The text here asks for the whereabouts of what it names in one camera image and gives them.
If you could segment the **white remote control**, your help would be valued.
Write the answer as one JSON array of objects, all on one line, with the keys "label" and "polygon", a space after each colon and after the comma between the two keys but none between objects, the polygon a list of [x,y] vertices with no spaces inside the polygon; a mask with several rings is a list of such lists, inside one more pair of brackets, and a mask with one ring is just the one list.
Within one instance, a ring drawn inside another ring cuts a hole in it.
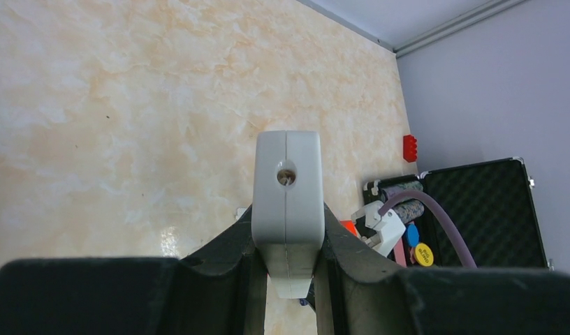
[{"label": "white remote control", "polygon": [[319,134],[260,133],[251,234],[279,297],[307,296],[325,231]]}]

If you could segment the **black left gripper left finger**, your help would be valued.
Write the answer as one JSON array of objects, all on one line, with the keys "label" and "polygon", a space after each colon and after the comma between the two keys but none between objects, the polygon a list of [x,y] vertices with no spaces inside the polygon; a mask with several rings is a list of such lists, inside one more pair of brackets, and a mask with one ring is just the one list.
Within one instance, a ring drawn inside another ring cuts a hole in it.
[{"label": "black left gripper left finger", "polygon": [[0,334],[262,334],[251,211],[182,258],[29,258],[0,268]]}]

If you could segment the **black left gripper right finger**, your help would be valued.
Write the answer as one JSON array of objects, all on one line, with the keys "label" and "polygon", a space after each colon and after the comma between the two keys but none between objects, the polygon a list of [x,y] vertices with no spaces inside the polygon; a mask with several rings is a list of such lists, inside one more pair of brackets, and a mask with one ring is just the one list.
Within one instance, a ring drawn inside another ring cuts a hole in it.
[{"label": "black left gripper right finger", "polygon": [[314,275],[320,334],[570,334],[570,276],[538,269],[404,268],[325,209]]}]

